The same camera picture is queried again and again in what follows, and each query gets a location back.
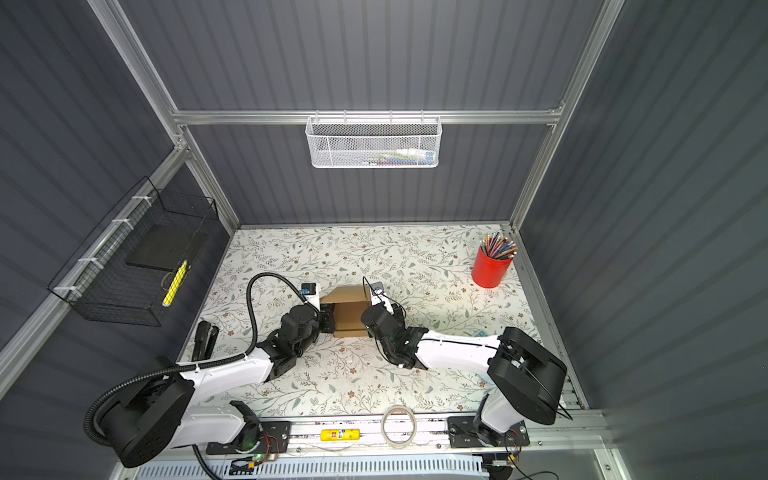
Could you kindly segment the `brown cardboard box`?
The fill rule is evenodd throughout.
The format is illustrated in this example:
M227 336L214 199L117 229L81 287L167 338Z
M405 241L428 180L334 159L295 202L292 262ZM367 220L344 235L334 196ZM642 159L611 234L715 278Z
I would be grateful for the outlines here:
M336 338L367 337L362 314L371 306L370 293L362 285L338 286L320 299L330 309Z

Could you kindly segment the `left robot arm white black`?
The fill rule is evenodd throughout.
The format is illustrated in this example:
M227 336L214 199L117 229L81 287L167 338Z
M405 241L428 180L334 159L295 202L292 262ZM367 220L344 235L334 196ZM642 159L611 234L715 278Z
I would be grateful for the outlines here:
M264 436L258 416L242 401L206 406L204 400L246 384L262 384L290 371L333 320L322 309L318 287L296 288L300 302L264 340L254 338L245 352L213 358L219 329L199 322L191 361L166 357L146 373L102 394L83 420L86 435L111 447L121 463L137 467L166 450L200 444L230 444L241 452L259 447Z

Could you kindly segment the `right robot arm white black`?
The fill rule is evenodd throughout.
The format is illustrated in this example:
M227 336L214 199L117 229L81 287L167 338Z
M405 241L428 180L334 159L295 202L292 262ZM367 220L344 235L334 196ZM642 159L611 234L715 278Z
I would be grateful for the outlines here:
M371 306L361 316L386 361L403 369L452 369L487 377L495 390L481 402L479 423L498 434L523 420L552 425L561 412L565 363L523 330L496 336L446 335L408 326L405 308L379 282L363 282Z

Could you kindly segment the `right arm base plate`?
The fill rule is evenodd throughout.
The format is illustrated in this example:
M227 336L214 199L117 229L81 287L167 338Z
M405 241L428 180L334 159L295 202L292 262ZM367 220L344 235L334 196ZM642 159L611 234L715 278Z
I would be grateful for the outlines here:
M469 415L449 416L446 419L452 448L526 447L530 445L525 421L513 424L504 434L484 425Z

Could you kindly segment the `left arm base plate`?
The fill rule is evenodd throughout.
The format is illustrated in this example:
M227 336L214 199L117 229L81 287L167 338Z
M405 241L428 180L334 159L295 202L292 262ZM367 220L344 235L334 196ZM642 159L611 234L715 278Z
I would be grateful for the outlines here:
M230 443L211 442L207 455L282 454L287 452L292 423L289 421L262 421L258 427L247 424Z

